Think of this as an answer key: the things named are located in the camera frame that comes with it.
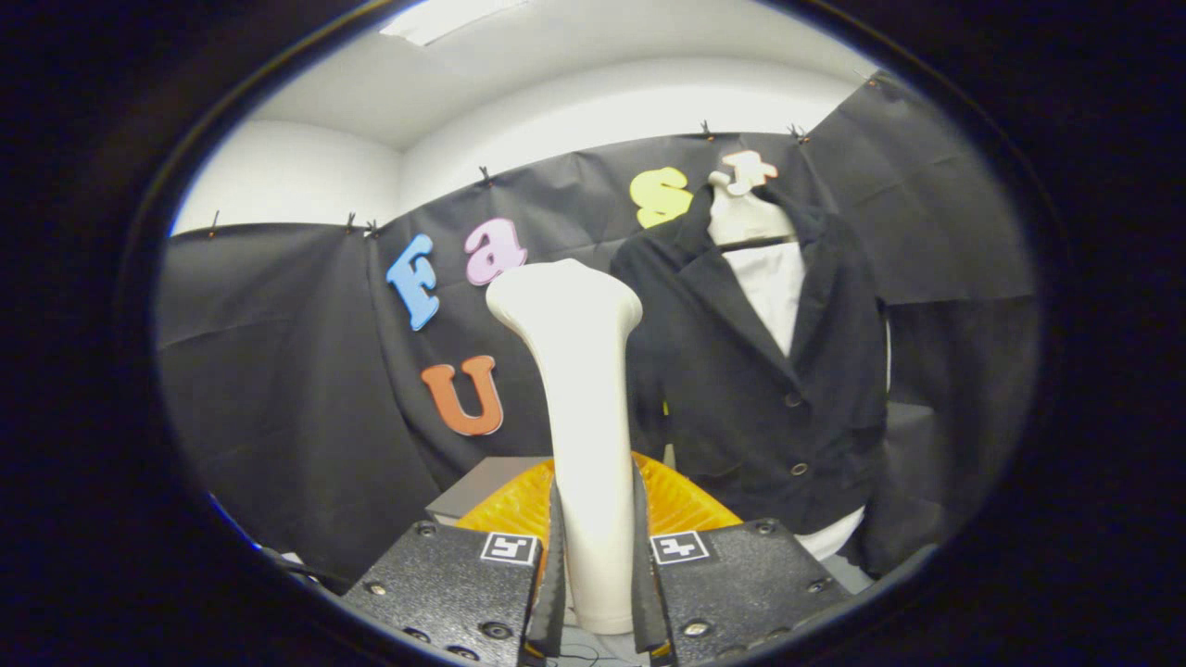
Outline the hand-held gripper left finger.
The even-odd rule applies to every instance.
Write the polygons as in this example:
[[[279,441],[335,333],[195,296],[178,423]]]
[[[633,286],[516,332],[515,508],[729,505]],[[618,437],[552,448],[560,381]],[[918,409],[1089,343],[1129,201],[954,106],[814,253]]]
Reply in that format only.
[[[344,601],[385,625],[487,666],[546,666],[566,624],[563,517],[554,464],[509,479],[453,526],[412,525]]]

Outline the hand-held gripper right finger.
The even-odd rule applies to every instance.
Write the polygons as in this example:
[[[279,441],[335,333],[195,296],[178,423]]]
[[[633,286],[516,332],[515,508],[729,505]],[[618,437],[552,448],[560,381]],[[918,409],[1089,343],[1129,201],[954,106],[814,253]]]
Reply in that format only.
[[[795,635],[852,595],[774,519],[742,521],[635,455],[635,649],[700,666]]]

